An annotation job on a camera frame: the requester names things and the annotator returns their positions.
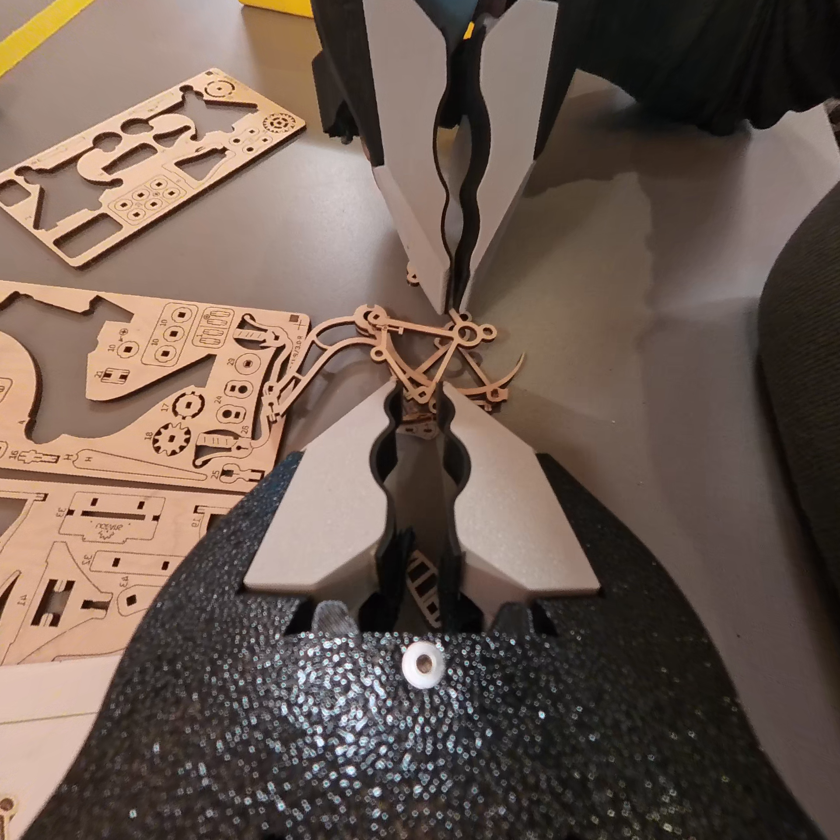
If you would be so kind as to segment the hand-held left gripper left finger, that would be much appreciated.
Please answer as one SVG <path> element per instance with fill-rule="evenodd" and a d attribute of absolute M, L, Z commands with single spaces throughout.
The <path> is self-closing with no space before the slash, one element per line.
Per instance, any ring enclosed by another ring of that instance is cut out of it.
<path fill-rule="evenodd" d="M 396 531 L 383 484 L 396 462 L 401 390 L 383 385 L 304 448 L 246 590 L 348 607 L 384 591 L 378 567 Z"/>

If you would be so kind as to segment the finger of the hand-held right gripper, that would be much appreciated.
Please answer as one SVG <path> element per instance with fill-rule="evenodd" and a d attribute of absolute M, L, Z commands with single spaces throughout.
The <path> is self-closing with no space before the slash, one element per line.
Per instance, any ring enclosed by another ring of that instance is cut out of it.
<path fill-rule="evenodd" d="M 481 16 L 468 42 L 465 117 L 471 152 L 459 191 L 459 310 L 534 163 L 558 10 L 553 2 L 516 2 L 499 18 Z"/>
<path fill-rule="evenodd" d="M 443 313 L 452 258 L 436 130 L 461 2 L 363 1 L 363 9 L 383 154 L 374 179 L 419 285 Z"/>

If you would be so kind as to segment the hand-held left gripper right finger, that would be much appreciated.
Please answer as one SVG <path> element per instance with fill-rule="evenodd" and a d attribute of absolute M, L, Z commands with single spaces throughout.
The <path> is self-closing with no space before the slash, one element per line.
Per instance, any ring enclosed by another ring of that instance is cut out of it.
<path fill-rule="evenodd" d="M 600 585 L 535 451 L 452 385 L 450 430 L 469 476 L 454 504 L 464 552 L 461 591 L 481 611 L 542 596 L 594 594 Z"/>

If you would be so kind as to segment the triangular wooden bicycle frame part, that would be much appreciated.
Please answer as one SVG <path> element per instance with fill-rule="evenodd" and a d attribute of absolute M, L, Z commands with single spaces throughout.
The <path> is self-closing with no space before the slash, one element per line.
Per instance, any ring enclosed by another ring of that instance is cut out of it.
<path fill-rule="evenodd" d="M 526 354 L 522 353 L 519 356 L 518 361 L 507 374 L 493 379 L 482 368 L 482 356 L 478 350 L 466 348 L 463 344 L 451 350 L 451 344 L 452 342 L 444 337 L 435 337 L 435 352 L 412 370 L 416 379 L 421 386 L 428 385 L 430 392 L 434 393 L 437 384 L 443 379 L 469 373 L 475 383 L 457 385 L 456 389 L 486 412 L 496 411 L 500 404 L 508 400 L 509 383 L 519 373 Z"/>

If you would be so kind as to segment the wooden bicycle frame with saddle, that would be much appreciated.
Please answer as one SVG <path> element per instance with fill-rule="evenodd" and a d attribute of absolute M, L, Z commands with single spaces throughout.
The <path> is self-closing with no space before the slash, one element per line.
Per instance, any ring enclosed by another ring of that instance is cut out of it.
<path fill-rule="evenodd" d="M 356 328 L 354 336 L 332 344 L 324 342 L 322 338 L 324 333 L 350 324 L 354 324 Z M 320 356 L 305 374 L 298 372 L 293 364 L 289 364 L 289 371 L 285 374 L 275 372 L 275 369 L 282 367 L 282 362 L 270 366 L 260 394 L 260 433 L 253 433 L 253 448 L 259 448 L 265 444 L 273 426 L 287 414 L 294 402 L 326 363 L 342 350 L 354 346 L 369 348 L 374 362 L 386 363 L 392 370 L 394 377 L 402 382 L 411 394 L 421 396 L 422 400 L 426 401 L 434 386 L 420 386 L 419 373 L 409 373 L 406 363 L 396 361 L 396 352 L 389 344 L 391 335 L 422 333 L 432 335 L 443 341 L 452 341 L 454 338 L 450 332 L 441 328 L 393 319 L 383 308 L 378 306 L 360 306 L 355 310 L 352 317 L 333 318 L 322 322 L 313 328 L 299 344 L 295 344 L 284 329 L 265 328 L 264 331 L 267 332 L 268 336 L 260 341 L 262 348 L 294 350 L 297 352 L 298 360 L 305 361 L 310 349 L 315 347 L 320 351 Z"/>

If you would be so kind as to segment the small oblong wooden part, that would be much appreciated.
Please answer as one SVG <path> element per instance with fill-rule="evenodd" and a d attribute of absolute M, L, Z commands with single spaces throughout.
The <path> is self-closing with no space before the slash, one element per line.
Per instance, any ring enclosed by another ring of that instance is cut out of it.
<path fill-rule="evenodd" d="M 438 568 L 420 550 L 415 550 L 406 567 L 406 586 L 427 625 L 440 629 Z"/>

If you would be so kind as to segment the wooden part sheet with slots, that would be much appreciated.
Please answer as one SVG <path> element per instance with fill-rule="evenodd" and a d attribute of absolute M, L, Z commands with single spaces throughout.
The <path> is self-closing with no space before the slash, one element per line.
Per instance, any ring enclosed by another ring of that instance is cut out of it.
<path fill-rule="evenodd" d="M 159 590 L 240 495 L 2 479 L 1 664 L 123 651 Z"/>

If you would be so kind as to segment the narrow wooden part sheet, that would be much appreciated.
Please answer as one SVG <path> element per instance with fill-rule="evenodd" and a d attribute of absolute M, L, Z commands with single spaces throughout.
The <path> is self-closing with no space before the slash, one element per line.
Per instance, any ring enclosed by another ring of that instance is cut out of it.
<path fill-rule="evenodd" d="M 212 68 L 2 171 L 2 209 L 80 268 L 306 129 L 298 115 Z M 44 221 L 37 175 L 71 167 L 98 203 Z"/>

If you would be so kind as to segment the wooden part sheet with gears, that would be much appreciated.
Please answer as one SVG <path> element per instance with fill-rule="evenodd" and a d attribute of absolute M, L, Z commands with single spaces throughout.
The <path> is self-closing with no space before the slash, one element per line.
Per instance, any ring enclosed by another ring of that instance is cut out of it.
<path fill-rule="evenodd" d="M 285 419 L 271 397 L 300 364 L 306 314 L 2 281 L 2 305 L 32 298 L 88 313 L 97 299 L 130 312 L 106 322 L 87 357 L 86 398 L 112 402 L 195 363 L 213 360 L 204 386 L 173 390 L 114 434 L 29 437 L 39 373 L 25 346 L 2 336 L 2 467 L 138 481 L 194 490 L 249 492 L 276 462 Z"/>

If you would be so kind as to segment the yellow tape strip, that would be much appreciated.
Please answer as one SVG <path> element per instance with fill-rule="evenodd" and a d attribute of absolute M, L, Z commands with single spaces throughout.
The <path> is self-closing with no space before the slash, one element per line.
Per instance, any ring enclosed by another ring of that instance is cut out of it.
<path fill-rule="evenodd" d="M 36 52 L 89 7 L 98 9 L 103 2 L 54 1 L 23 22 L 1 42 L 1 77 Z"/>

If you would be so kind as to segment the person's dark clothing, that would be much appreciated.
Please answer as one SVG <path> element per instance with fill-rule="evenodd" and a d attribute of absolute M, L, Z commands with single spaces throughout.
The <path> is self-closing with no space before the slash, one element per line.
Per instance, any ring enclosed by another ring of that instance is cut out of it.
<path fill-rule="evenodd" d="M 839 588 L 839 185 L 780 252 L 759 302 L 759 357 L 815 548 Z"/>

